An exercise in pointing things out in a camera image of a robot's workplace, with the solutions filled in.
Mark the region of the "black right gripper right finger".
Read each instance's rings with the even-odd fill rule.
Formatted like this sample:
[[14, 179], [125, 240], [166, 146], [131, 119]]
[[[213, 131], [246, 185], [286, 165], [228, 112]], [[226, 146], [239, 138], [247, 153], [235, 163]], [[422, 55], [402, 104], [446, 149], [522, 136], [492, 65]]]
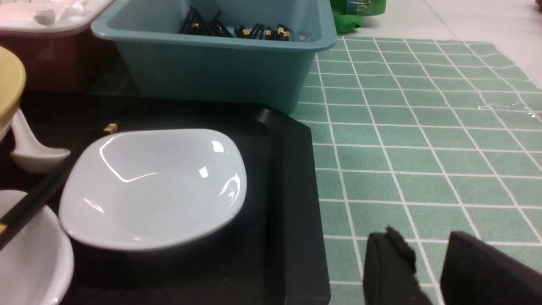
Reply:
[[447, 305], [540, 305], [542, 276], [495, 247], [455, 230], [440, 279]]

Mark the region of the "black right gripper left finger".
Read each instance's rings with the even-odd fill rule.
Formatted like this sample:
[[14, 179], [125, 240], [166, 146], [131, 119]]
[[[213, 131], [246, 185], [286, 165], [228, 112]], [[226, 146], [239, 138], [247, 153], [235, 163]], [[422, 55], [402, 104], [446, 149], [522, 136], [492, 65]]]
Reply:
[[363, 276], [366, 305], [431, 305], [415, 276], [416, 254], [391, 226], [368, 235]]

